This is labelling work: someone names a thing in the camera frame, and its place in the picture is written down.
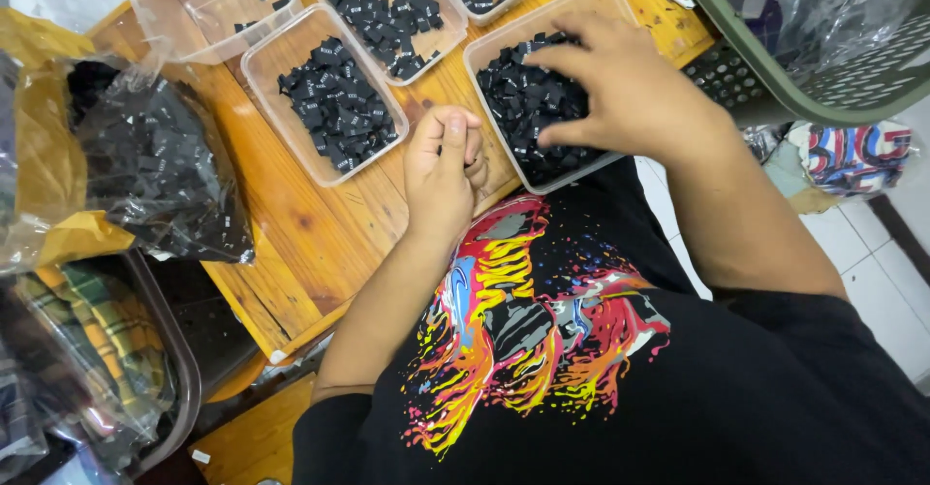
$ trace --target white tile floor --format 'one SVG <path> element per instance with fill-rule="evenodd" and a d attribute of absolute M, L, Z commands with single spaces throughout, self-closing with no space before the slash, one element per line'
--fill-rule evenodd
<path fill-rule="evenodd" d="M 665 169 L 637 157 L 646 199 L 697 293 L 711 292 L 691 265 L 668 194 Z M 847 203 L 801 221 L 831 259 L 850 300 L 879 344 L 912 379 L 930 372 L 930 287 L 865 203 Z"/>

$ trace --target wooden table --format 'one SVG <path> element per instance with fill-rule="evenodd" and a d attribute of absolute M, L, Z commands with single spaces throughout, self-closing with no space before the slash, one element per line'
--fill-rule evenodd
<path fill-rule="evenodd" d="M 301 0 L 309 5 L 315 0 Z M 462 50 L 543 3 L 526 0 L 491 25 L 471 27 L 468 38 L 410 87 L 393 88 L 411 124 L 431 105 L 458 103 L 483 116 L 465 74 Z M 658 48 L 676 66 L 713 44 L 697 14 L 668 0 L 627 0 Z M 138 59 L 148 51 L 128 3 L 90 33 L 100 49 Z M 237 167 L 240 192 L 251 213 L 254 265 L 204 263 L 203 267 L 270 359 L 312 342 L 343 315 L 381 260 L 403 234 L 404 145 L 349 182 L 322 188 L 291 157 L 246 86 L 239 58 L 225 65 L 172 64 L 163 73 L 187 81 L 213 110 Z M 485 122 L 490 182 L 479 209 L 494 205 L 520 185 L 505 152 Z"/>

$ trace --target black t-shirt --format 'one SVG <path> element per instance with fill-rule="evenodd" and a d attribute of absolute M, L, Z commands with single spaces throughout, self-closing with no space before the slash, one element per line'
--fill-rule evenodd
<path fill-rule="evenodd" d="M 847 302 L 702 301 L 632 159 L 477 219 L 373 396 L 294 484 L 930 482 L 930 406 Z"/>

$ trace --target fingernail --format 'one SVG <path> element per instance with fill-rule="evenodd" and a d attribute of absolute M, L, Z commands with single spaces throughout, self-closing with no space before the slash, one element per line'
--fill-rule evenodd
<path fill-rule="evenodd" d="M 452 132 L 462 132 L 465 130 L 465 116 L 453 114 L 449 118 L 449 130 Z"/>

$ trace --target green plastic basket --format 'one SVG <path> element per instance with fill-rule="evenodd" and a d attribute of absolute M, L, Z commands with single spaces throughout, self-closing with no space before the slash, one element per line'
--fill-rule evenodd
<path fill-rule="evenodd" d="M 848 127 L 901 113 L 930 94 L 930 0 L 892 40 L 795 84 L 727 0 L 696 0 L 724 36 L 683 70 L 740 126 L 795 120 Z"/>

